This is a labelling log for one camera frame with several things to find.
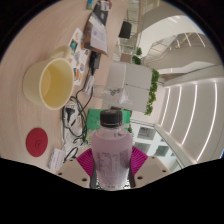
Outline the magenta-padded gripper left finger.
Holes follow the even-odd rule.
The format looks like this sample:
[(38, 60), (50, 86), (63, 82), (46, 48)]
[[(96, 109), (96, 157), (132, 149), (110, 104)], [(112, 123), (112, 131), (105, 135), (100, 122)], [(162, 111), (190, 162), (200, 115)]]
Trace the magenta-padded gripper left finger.
[(96, 188), (97, 175), (94, 168), (92, 150), (87, 149), (76, 159), (67, 160), (57, 175), (83, 188)]

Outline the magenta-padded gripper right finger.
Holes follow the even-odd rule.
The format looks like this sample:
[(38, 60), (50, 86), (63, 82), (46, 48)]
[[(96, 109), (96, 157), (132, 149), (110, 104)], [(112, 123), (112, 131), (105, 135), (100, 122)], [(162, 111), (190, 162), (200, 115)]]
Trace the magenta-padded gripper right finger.
[(129, 171), (131, 187), (143, 187), (169, 174), (169, 169), (156, 156), (147, 156), (140, 149), (132, 148)]

